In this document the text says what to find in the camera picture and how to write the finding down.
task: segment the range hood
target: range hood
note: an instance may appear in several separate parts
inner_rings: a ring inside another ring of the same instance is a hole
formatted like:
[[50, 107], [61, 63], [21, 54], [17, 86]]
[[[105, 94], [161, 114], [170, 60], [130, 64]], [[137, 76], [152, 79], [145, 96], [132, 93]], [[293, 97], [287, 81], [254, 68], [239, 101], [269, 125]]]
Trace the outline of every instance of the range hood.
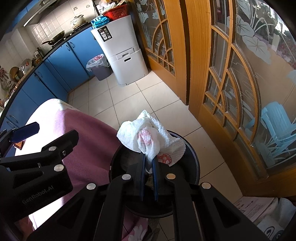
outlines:
[[30, 14], [29, 19], [25, 22], [26, 25], [37, 24], [39, 21], [48, 15], [53, 9], [60, 5], [60, 0], [43, 0], [36, 4], [27, 14]]

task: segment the pink fabric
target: pink fabric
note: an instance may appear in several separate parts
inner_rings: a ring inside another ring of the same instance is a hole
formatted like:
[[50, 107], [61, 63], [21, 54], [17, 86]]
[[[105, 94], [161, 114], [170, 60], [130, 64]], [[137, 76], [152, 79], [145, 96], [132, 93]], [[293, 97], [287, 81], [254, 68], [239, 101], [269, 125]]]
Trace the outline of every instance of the pink fabric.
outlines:
[[[77, 146], [63, 159], [73, 191], [29, 216], [37, 228], [88, 183], [109, 183], [110, 162], [120, 141], [115, 129], [57, 99], [43, 103], [27, 124], [35, 121], [40, 125], [39, 133], [28, 138], [23, 149], [16, 151], [16, 155], [39, 152], [43, 146], [72, 129], [79, 133]], [[138, 241], [140, 239], [136, 239], [136, 236], [139, 233], [141, 236], [146, 230], [147, 219], [125, 211], [122, 232], [124, 241]]]

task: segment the black countertop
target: black countertop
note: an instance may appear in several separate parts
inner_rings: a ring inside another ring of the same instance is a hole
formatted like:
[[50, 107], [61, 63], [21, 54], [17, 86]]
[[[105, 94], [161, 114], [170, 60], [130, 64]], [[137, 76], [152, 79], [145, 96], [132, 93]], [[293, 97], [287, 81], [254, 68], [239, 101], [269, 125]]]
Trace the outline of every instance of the black countertop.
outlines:
[[54, 51], [56, 51], [59, 47], [61, 47], [65, 42], [69, 41], [71, 38], [75, 37], [77, 34], [83, 32], [84, 30], [88, 29], [89, 27], [91, 27], [91, 23], [89, 23], [88, 25], [86, 25], [82, 29], [78, 30], [77, 32], [73, 33], [71, 36], [69, 36], [68, 38], [66, 38], [63, 42], [61, 42], [60, 44], [58, 44], [57, 46], [55, 46], [54, 48], [52, 48], [45, 55], [45, 57], [43, 58], [43, 60], [26, 75], [26, 77], [22, 80], [22, 82], [19, 84], [19, 86], [17, 87], [17, 89], [13, 92], [13, 94], [9, 98], [8, 103], [6, 104], [5, 108], [3, 109], [2, 114], [0, 116], [0, 126], [2, 126], [2, 123], [4, 121], [4, 118], [5, 118], [6, 114], [7, 114], [7, 111], [9, 110], [9, 108], [10, 108], [12, 102], [14, 101], [15, 97], [17, 96], [18, 92], [23, 87], [23, 85], [26, 83], [27, 79], [30, 78], [31, 75], [37, 70], [37, 68], [43, 63], [43, 61], [46, 60]]

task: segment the metal screw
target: metal screw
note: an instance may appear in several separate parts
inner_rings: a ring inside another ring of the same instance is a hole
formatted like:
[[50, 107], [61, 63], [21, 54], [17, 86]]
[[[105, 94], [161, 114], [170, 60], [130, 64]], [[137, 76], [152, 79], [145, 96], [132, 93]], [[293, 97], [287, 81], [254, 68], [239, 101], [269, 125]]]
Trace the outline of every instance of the metal screw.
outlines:
[[56, 150], [56, 146], [51, 146], [50, 148], [48, 148], [48, 150], [50, 150], [50, 151], [53, 151], [53, 150]]
[[210, 189], [211, 188], [211, 184], [209, 184], [209, 183], [202, 183], [202, 187], [204, 189]]
[[60, 172], [60, 171], [64, 170], [64, 166], [62, 164], [57, 164], [54, 166], [54, 170], [56, 172]]
[[131, 175], [129, 175], [129, 174], [123, 174], [121, 178], [123, 180], [130, 180], [131, 179]]
[[173, 180], [175, 178], [176, 178], [176, 175], [175, 174], [173, 174], [173, 173], [167, 174], [167, 179]]
[[93, 190], [93, 189], [96, 188], [96, 184], [94, 184], [94, 183], [89, 183], [89, 184], [86, 185], [86, 188], [87, 188], [88, 190]]

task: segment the white pot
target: white pot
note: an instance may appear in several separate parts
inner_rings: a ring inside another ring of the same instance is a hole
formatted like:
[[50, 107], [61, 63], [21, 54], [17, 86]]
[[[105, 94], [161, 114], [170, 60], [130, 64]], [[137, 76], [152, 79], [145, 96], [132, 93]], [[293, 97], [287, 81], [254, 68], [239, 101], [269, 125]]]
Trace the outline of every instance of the white pot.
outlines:
[[85, 18], [83, 17], [83, 15], [78, 15], [76, 16], [72, 21], [71, 21], [71, 26], [73, 29], [79, 27], [80, 25], [84, 24]]

